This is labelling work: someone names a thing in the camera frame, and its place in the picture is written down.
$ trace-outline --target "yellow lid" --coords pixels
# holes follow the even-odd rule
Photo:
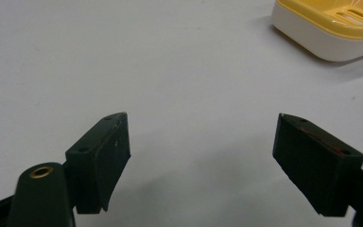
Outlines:
[[[328,33],[363,40],[363,0],[277,0],[277,3]]]

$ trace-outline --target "plastic box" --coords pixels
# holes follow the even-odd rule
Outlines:
[[[272,23],[322,59],[363,56],[363,0],[277,0]]]

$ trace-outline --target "white surface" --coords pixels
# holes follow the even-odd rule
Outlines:
[[[81,226],[350,226],[271,157],[278,113],[363,152],[363,59],[321,61],[273,1],[0,0],[0,200],[102,116],[128,112],[110,210]]]
[[[363,56],[363,40],[328,33],[278,2],[275,2],[271,18],[285,35],[324,60],[350,61]]]

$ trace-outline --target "brass insert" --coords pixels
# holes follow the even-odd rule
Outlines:
[[[54,170],[51,166],[43,166],[30,173],[30,178],[39,179],[48,176]]]

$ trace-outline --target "white container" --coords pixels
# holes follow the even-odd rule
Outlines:
[[[363,56],[363,0],[277,0],[272,23],[322,59]]]

